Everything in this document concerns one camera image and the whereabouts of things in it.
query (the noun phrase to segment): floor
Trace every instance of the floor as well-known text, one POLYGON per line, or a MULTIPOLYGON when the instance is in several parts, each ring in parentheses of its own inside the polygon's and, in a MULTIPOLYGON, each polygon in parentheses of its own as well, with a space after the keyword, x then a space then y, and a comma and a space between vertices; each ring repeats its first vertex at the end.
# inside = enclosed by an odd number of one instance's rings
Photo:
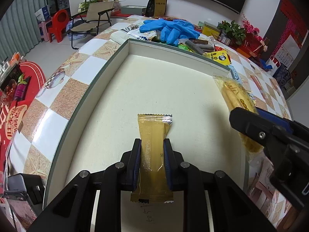
MULTIPOLYGON (((108 27, 108 23, 102 25, 99 28, 99 32, 104 31, 108 27)), ((93 37, 94 36, 87 35, 85 38, 73 40, 73 46, 75 48, 80 48, 93 37)), ((43 70, 47 80, 71 54, 77 51, 78 50, 72 49, 70 38, 66 35, 60 43, 57 43, 55 39, 53 39, 51 43, 49 41, 39 43, 25 55, 25 58, 28 61, 38 64, 43 70)))

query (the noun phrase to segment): curtain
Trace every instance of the curtain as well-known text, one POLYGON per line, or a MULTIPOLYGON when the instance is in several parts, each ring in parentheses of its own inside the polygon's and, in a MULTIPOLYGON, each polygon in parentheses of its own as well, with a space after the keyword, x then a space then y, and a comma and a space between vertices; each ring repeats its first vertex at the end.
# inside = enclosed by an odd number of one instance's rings
POLYGON ((25 55, 41 41, 35 12, 46 0, 14 0, 0 21, 0 62, 15 52, 25 55))

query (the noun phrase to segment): blue glove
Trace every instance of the blue glove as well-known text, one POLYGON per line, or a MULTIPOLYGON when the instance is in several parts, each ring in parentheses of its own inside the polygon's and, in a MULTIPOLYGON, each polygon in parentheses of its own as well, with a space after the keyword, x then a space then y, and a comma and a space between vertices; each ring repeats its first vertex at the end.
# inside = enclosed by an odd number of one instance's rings
POLYGON ((139 28, 142 33, 154 30, 161 31, 160 40, 172 46, 178 46, 178 39, 198 38, 200 35, 194 30, 193 24, 183 20, 145 20, 144 25, 139 28))

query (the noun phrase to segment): yellow packet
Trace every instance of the yellow packet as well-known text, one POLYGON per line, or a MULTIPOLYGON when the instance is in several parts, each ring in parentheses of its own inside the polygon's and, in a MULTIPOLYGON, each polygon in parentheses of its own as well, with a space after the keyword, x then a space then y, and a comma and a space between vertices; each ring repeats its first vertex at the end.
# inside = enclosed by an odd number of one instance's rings
POLYGON ((173 201, 164 168, 163 140, 172 123, 172 115, 138 114, 142 140, 138 186, 131 201, 164 203, 173 201))
POLYGON ((230 65, 230 60, 228 58, 228 53, 225 50, 222 51, 214 51, 210 53, 206 53, 208 58, 221 63, 222 65, 230 65))
MULTIPOLYGON (((241 107, 250 112, 258 114, 251 97, 243 88, 243 86, 237 81, 220 76, 214 76, 214 81, 218 86, 229 111, 236 107, 241 107)), ((263 149, 262 145, 252 140, 248 136, 243 135, 242 133, 239 133, 239 136, 247 152, 259 153, 263 149)))

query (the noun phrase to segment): folding chair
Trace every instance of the folding chair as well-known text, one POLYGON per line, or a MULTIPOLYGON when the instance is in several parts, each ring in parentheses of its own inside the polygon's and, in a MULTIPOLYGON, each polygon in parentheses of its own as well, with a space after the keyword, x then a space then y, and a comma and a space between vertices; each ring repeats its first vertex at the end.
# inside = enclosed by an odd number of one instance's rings
POLYGON ((73 49, 78 50, 78 48, 73 47, 73 35, 84 34, 96 36, 98 35, 98 28, 106 21, 109 22, 110 26, 112 26, 111 19, 109 17, 111 11, 114 9, 114 2, 115 0, 90 3, 88 10, 72 16, 72 25, 74 25, 74 18, 77 16, 80 16, 81 20, 83 21, 83 23, 80 25, 77 25, 68 30, 68 33, 71 34, 71 46, 73 49), (86 20, 84 20, 81 16, 85 12, 87 12, 86 20))

